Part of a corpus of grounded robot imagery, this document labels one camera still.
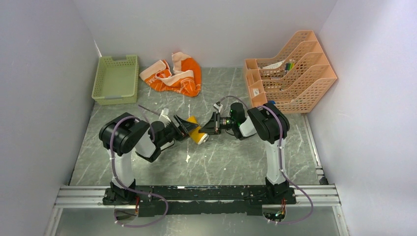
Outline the brown yellow bear towel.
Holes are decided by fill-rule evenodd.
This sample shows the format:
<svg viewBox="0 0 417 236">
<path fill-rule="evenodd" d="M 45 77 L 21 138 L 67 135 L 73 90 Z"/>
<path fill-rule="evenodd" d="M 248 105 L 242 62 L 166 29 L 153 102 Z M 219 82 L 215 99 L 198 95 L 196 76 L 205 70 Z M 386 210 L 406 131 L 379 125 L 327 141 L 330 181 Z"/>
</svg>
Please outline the brown yellow bear towel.
<svg viewBox="0 0 417 236">
<path fill-rule="evenodd" d="M 197 122 L 194 116 L 190 116 L 187 119 L 188 122 L 197 124 L 197 127 L 189 133 L 190 138 L 198 145 L 204 143 L 209 138 L 209 134 L 207 133 L 200 133 L 199 130 L 201 129 L 200 124 Z"/>
</svg>

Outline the orange and cream towel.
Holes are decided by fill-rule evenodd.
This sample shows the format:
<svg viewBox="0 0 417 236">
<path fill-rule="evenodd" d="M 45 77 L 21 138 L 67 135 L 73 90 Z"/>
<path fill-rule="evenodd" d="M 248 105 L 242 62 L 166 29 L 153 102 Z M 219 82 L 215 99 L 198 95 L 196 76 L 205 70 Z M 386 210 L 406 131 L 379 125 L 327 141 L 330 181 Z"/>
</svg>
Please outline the orange and cream towel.
<svg viewBox="0 0 417 236">
<path fill-rule="evenodd" d="M 196 97 L 202 89 L 200 65 L 188 54 L 172 54 L 173 68 L 166 60 L 159 60 L 143 70 L 139 77 L 155 91 L 173 91 Z"/>
</svg>

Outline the orange plastic file organizer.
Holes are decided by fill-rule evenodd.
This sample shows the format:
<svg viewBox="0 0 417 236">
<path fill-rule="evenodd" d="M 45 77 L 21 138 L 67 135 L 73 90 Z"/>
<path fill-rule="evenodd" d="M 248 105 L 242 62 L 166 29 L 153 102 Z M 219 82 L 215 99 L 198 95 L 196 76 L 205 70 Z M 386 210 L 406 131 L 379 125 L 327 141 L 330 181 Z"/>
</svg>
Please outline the orange plastic file organizer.
<svg viewBox="0 0 417 236">
<path fill-rule="evenodd" d="M 286 73 L 286 63 L 294 67 Z M 279 61 L 277 69 L 262 69 Z M 272 102 L 285 114 L 307 114 L 336 82 L 337 76 L 314 31 L 299 30 L 268 59 L 245 59 L 243 78 L 253 107 Z"/>
</svg>

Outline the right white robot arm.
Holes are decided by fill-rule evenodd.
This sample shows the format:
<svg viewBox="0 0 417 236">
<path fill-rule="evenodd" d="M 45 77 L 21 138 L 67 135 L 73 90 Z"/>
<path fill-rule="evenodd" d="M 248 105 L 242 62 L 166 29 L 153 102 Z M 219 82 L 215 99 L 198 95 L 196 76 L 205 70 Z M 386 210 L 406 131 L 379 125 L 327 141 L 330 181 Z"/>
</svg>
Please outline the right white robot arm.
<svg viewBox="0 0 417 236">
<path fill-rule="evenodd" d="M 284 163 L 285 139 L 290 129 L 288 119 L 271 102 L 251 108 L 248 113 L 242 103 L 235 102 L 231 104 L 228 117 L 222 117 L 218 111 L 213 112 L 199 132 L 217 135 L 229 129 L 239 140 L 257 134 L 264 142 L 268 165 L 265 196 L 270 203 L 278 203 L 289 189 Z"/>
</svg>

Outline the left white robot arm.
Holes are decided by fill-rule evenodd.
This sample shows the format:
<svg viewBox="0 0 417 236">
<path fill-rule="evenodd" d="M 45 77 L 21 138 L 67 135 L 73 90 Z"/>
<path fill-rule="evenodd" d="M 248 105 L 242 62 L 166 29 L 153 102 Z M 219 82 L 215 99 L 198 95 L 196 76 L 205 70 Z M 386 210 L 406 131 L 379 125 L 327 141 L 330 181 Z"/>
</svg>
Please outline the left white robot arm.
<svg viewBox="0 0 417 236">
<path fill-rule="evenodd" d="M 107 199 L 115 198 L 128 205 L 136 198 L 135 178 L 133 175 L 131 153 L 154 162 L 161 152 L 176 141 L 187 138 L 198 125 L 186 121 L 177 115 L 174 120 L 161 115 L 152 123 L 141 120 L 130 113 L 123 113 L 106 123 L 99 131 L 99 139 L 110 156 L 112 180 Z"/>
</svg>

